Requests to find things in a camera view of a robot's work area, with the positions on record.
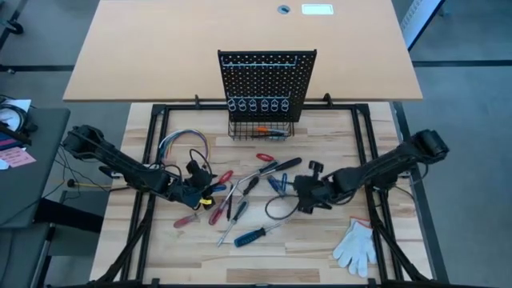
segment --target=light wood tabletop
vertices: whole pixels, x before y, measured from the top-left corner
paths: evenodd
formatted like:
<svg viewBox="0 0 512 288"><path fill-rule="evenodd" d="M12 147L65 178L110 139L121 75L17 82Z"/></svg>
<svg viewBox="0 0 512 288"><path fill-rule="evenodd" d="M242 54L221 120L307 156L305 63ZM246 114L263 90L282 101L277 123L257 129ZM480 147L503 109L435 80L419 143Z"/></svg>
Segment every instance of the light wood tabletop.
<svg viewBox="0 0 512 288"><path fill-rule="evenodd" d="M422 98L391 0L101 0L64 100L225 99L218 50L315 49L306 99Z"/></svg>
<svg viewBox="0 0 512 288"><path fill-rule="evenodd" d="M121 150L139 161L142 160L151 107L151 103L132 104L122 142ZM371 103L370 111L378 151L383 154L398 144L390 107L388 103ZM227 136L227 116L226 111L173 110L170 112L167 133L185 128L202 131L211 144L210 163L214 173L223 174L233 170L234 180L262 165L262 161L255 157L256 153L272 154L281 161L302 157L300 166L286 171L291 181L295 175L311 174L311 170L308 170L310 160L323 163L324 174L359 164L354 128L348 111L304 110L300 122L296 123L295 136L284 142L233 141ZM204 149L199 138L193 135L181 137L176 140L166 162L177 164L186 171L185 165L190 160L188 150L192 147L200 151ZM114 184L123 185L123 181L118 180ZM398 185L409 190L405 180ZM248 211L219 248L216 243L228 226L226 217L222 217L217 225L210 226L207 212L200 217L200 221L175 229L174 221L193 211L183 204L157 198L144 282L160 278L160 283L367 283L366 279L350 275L347 269L340 268L332 257L333 249L342 240L350 224L350 216L369 217L365 194L361 191L349 204L335 206L332 210L317 208L311 215L297 212L286 224L272 230L267 236L248 246L236 248L233 245L236 237L274 223L265 215L263 207L275 195L266 180L262 179L249 194ZM105 273L124 247L134 196L133 190L111 193L91 279ZM430 277L429 260L413 199L394 189L390 192L389 202L398 244L412 263ZM285 213L292 205L292 202L280 202L272 206L270 212ZM389 250L386 244L383 245L386 265L393 277ZM137 258L138 247L132 263L136 263ZM130 277L133 278L136 264L131 267ZM370 265L369 277L378 279L376 265Z"/></svg>

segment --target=screwdriver shaft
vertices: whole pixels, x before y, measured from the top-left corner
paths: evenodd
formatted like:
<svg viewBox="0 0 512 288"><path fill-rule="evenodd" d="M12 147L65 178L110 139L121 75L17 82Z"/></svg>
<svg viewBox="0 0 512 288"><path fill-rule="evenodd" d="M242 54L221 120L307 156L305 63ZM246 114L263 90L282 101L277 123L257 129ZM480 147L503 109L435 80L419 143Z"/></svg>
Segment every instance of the screwdriver shaft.
<svg viewBox="0 0 512 288"><path fill-rule="evenodd" d="M217 247L219 247L223 242L224 242L224 239L226 239L226 236L228 235L228 233L230 232L231 228L233 228L233 225L235 224L236 222L231 222L229 227L227 227L227 230L226 232L224 232L224 234L222 235L222 237L218 240L217 242Z"/></svg>

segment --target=pegboard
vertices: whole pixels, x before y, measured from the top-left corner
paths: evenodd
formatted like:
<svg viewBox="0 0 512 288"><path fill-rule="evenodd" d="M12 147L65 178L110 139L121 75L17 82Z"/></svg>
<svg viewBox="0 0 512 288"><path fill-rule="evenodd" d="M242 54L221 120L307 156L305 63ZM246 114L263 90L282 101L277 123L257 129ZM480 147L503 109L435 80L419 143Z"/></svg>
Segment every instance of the pegboard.
<svg viewBox="0 0 512 288"><path fill-rule="evenodd" d="M298 122L317 51L219 51L230 121Z"/></svg>

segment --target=blue tool handle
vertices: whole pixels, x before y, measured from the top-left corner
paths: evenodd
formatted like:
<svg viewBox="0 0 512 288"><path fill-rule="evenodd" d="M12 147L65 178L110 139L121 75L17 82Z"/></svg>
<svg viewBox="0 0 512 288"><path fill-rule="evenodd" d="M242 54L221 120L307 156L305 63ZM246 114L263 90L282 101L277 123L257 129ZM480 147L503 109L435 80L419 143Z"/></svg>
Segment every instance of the blue tool handle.
<svg viewBox="0 0 512 288"><path fill-rule="evenodd" d="M244 235L236 238L234 240L234 246L242 247L244 245L247 245L247 244L255 241L256 239L260 238L261 236L265 236L265 235L266 235L265 228L262 227L258 230L251 231L247 234L244 234Z"/></svg>
<svg viewBox="0 0 512 288"><path fill-rule="evenodd" d="M274 189L274 191L279 193L281 187L279 186L278 180L272 175L268 175L266 177L266 180L269 182L270 186L272 186L272 189Z"/></svg>

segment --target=gray floor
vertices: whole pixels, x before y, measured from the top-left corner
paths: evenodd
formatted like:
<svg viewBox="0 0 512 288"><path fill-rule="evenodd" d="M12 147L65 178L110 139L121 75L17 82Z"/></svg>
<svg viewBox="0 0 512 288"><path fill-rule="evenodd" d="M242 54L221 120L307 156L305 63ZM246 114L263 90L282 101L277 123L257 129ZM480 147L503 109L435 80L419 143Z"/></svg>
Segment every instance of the gray floor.
<svg viewBox="0 0 512 288"><path fill-rule="evenodd" d="M17 1L9 0L0 16L11 15ZM400 18L412 0L393 2ZM8 38L0 63L74 64L97 4L98 0L29 0L19 19L26 33ZM447 0L444 12L411 51L413 60L511 58L512 1ZM512 274L512 218L507 213L512 194L506 182L506 172L512 168L507 153L512 141L508 129L512 67L418 68L416 73L425 99L404 103L410 130L436 129L451 148L447 160L432 166L425 180L450 280L507 287L506 277ZM112 143L120 144L129 105L63 103L69 77L69 72L0 74L0 94L32 98L40 107L69 107L70 126L97 126ZM98 183L109 182L94 164L72 161L71 165ZM54 167L48 189L62 180L61 173L61 167ZM72 203L90 206L94 198L104 197L96 191ZM67 248L74 250L78 240L71 239ZM94 237L84 239L94 247ZM53 261L47 282L84 283L92 251Z"/></svg>

